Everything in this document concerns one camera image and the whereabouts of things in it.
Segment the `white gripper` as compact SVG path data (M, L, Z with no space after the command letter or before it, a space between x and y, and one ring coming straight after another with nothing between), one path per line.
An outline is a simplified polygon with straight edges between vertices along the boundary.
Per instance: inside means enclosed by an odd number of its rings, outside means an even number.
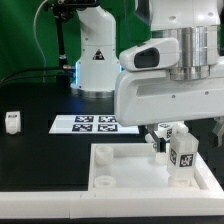
M213 147L220 147L224 136L224 56L210 67L208 78L199 80L173 81L165 70L123 71L115 85L114 113L122 126L147 125L146 141L160 153L166 152L166 141L158 136L157 123L215 118L209 140Z

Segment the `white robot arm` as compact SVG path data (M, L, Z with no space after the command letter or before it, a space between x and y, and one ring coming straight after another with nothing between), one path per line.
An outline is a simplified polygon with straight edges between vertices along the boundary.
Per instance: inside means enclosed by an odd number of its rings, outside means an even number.
M115 27L98 6L80 7L82 54L73 87L86 97L114 97L123 126L213 118L224 137L224 56L219 30L224 0L135 0L151 38L115 54Z

